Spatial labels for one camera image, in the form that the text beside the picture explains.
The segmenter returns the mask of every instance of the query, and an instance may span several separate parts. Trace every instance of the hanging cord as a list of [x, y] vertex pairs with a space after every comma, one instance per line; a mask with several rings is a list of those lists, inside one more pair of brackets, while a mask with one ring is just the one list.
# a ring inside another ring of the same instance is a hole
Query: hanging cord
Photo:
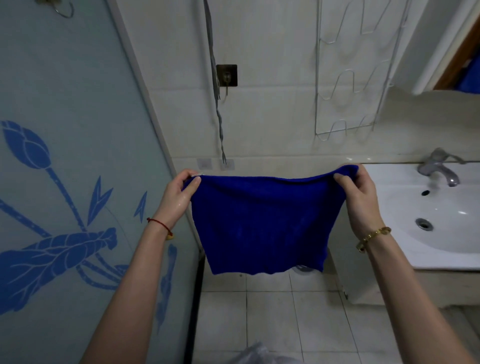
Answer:
[[208, 7], [208, 1], [204, 0], [205, 8], [205, 20], [207, 23], [207, 37], [208, 37], [208, 49], [210, 51], [210, 65], [212, 66], [212, 81], [213, 81], [213, 94], [215, 97], [215, 110], [218, 117], [218, 126], [220, 131], [220, 145], [222, 147], [222, 161], [227, 163], [227, 157], [223, 150], [223, 128], [222, 128], [222, 116], [218, 111], [218, 101], [220, 100], [220, 87], [218, 85], [218, 76], [216, 74], [215, 56], [213, 55], [213, 31], [212, 31], [212, 16], [210, 15], [210, 8]]

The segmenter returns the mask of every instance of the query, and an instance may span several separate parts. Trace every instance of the metal wire rack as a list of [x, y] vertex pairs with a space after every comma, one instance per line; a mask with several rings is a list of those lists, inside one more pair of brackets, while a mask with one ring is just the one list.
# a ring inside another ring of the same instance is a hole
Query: metal wire rack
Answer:
[[[370, 74], [365, 86], [363, 88], [359, 89], [359, 90], [356, 90], [356, 87], [355, 87], [355, 70], [353, 68], [348, 68], [348, 69], [345, 69], [338, 74], [338, 77], [337, 77], [336, 82], [335, 82], [335, 86], [334, 86], [332, 92], [329, 94], [329, 96], [323, 97], [319, 94], [319, 81], [318, 81], [319, 72], [320, 72], [320, 48], [321, 48], [320, 45], [323, 43], [327, 46], [330, 46], [330, 45], [332, 45], [332, 44], [334, 44], [338, 41], [338, 38], [339, 38], [340, 33], [342, 31], [342, 27], [345, 23], [345, 17], [346, 17], [346, 14], [348, 12], [348, 9], [349, 9], [350, 5], [353, 4], [356, 1], [358, 1], [358, 0], [350, 1], [347, 4], [347, 6], [345, 7], [345, 10], [344, 10], [343, 16], [342, 16], [342, 20], [340, 22], [340, 26], [338, 27], [338, 31], [336, 33], [335, 39], [332, 40], [332, 41], [326, 41], [325, 39], [323, 39], [321, 37], [320, 33], [321, 33], [323, 0], [318, 0], [318, 2], [317, 2], [317, 44], [316, 44], [316, 62], [315, 62], [315, 125], [314, 125], [315, 130], [314, 130], [314, 132], [315, 132], [315, 137], [318, 136], [319, 139], [322, 140], [322, 141], [327, 141], [330, 138], [331, 133], [336, 132], [336, 131], [345, 131], [345, 134], [347, 134], [347, 129], [356, 129], [356, 131], [355, 131], [355, 133], [356, 133], [360, 127], [370, 126], [370, 125], [372, 126], [372, 129], [373, 129], [373, 126], [377, 122], [378, 115], [379, 115], [379, 113], [380, 113], [380, 111], [383, 107], [385, 97], [386, 97], [386, 93], [387, 93], [387, 89], [388, 89], [388, 87], [390, 85], [390, 82], [391, 82], [392, 66], [393, 66], [393, 63], [396, 59], [396, 54], [397, 54], [397, 51], [398, 51], [398, 45], [400, 43], [402, 30], [405, 27], [405, 22], [407, 20], [407, 15], [408, 15], [408, 11], [409, 11], [409, 8], [410, 8], [410, 3], [411, 3], [411, 0], [405, 0], [405, 6], [404, 6], [404, 9], [403, 9], [403, 13], [402, 13], [400, 23], [398, 25], [397, 30], [394, 32], [394, 36], [396, 35], [396, 40], [395, 40], [395, 45], [394, 45], [394, 48], [393, 48], [393, 51], [392, 51], [392, 56], [387, 60], [381, 61], [380, 63], [378, 63], [374, 67], [374, 69], [373, 69], [372, 73]], [[375, 26], [373, 27], [373, 30], [371, 30], [371, 31], [364, 31], [365, 0], [361, 0], [361, 2], [362, 2], [362, 15], [361, 15], [360, 30], [359, 30], [358, 35], [359, 36], [367, 36], [367, 35], [371, 35], [371, 34], [375, 33], [376, 31], [379, 31], [379, 24], [381, 23], [388, 7], [391, 5], [392, 0], [388, 0], [385, 8], [382, 10], [382, 13], [381, 13], [380, 17], [378, 18], [377, 22], [375, 23]], [[387, 64], [387, 63], [388, 63], [388, 70], [387, 70], [387, 73], [386, 73], [385, 80], [383, 82], [381, 95], [380, 95], [380, 98], [379, 98], [379, 101], [378, 101], [378, 107], [376, 109], [376, 113], [373, 116], [373, 121], [365, 124], [364, 122], [367, 119], [367, 117], [372, 116], [372, 115], [371, 114], [364, 115], [357, 126], [353, 126], [353, 127], [348, 128], [347, 120], [346, 119], [339, 119], [339, 120], [336, 120], [335, 122], [332, 123], [330, 131], [318, 133], [317, 132], [317, 122], [318, 122], [318, 111], [319, 111], [319, 98], [323, 101], [331, 100], [332, 97], [335, 94], [336, 89], [337, 89], [340, 77], [344, 73], [351, 73], [351, 75], [352, 75], [352, 94], [358, 94], [358, 93], [361, 93], [361, 92], [365, 91], [367, 89], [367, 87], [369, 86], [370, 81], [371, 81], [373, 75], [376, 73], [377, 69], [381, 65]], [[338, 125], [338, 124], [343, 124], [344, 128], [340, 128], [340, 129], [336, 128], [336, 125]], [[326, 138], [320, 137], [320, 135], [325, 135], [325, 134], [327, 135]]]

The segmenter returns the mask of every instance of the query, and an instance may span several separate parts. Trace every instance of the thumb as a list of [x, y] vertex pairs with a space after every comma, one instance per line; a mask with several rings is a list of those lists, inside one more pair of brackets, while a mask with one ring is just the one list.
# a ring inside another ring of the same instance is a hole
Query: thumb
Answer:
[[353, 183], [352, 179], [349, 176], [335, 173], [333, 175], [333, 178], [340, 186], [342, 186], [343, 190], [347, 195], [351, 195], [359, 191], [359, 189], [356, 187], [355, 183]]
[[198, 186], [200, 186], [201, 181], [202, 179], [200, 178], [200, 176], [195, 177], [193, 181], [190, 182], [190, 184], [187, 187], [185, 187], [182, 193], [187, 195], [188, 198], [190, 199], [195, 193], [195, 191], [197, 190]]

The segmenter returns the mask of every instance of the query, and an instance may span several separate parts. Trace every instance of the chrome faucet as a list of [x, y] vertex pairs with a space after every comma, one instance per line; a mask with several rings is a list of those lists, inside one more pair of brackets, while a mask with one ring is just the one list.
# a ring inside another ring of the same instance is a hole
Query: chrome faucet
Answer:
[[447, 178], [447, 183], [450, 187], [455, 187], [460, 184], [460, 179], [451, 169], [444, 166], [444, 162], [448, 157], [452, 157], [460, 164], [466, 162], [453, 154], [445, 152], [442, 148], [436, 148], [428, 159], [417, 167], [417, 171], [424, 176], [430, 176], [433, 172], [440, 172]]

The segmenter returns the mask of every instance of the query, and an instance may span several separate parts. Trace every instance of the tiled floor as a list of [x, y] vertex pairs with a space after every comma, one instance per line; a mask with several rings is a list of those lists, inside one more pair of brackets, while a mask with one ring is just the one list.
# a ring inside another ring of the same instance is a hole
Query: tiled floor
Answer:
[[[261, 341], [308, 364], [401, 363], [386, 309], [352, 305], [338, 291], [333, 263], [301, 276], [290, 270], [214, 276], [205, 264], [193, 364], [222, 364]], [[445, 316], [467, 347], [480, 341], [461, 309]]]

